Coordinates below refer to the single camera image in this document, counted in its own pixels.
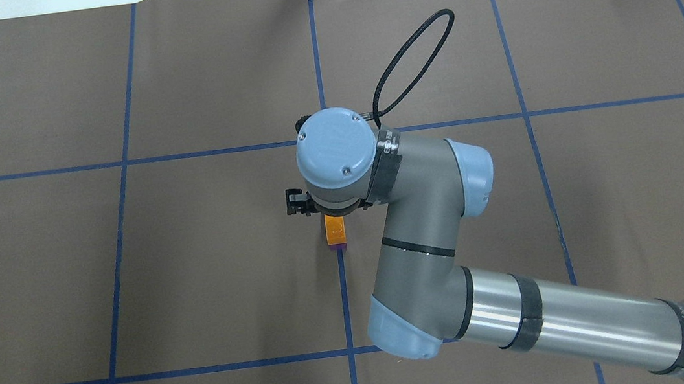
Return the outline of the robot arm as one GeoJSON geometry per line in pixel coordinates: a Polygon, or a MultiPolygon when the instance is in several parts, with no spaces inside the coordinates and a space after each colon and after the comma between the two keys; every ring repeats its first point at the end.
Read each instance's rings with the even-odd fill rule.
{"type": "Polygon", "coordinates": [[[388,205],[369,336],[580,363],[597,384],[684,384],[684,97],[463,131],[374,129],[322,110],[297,134],[320,207],[388,205]]]}

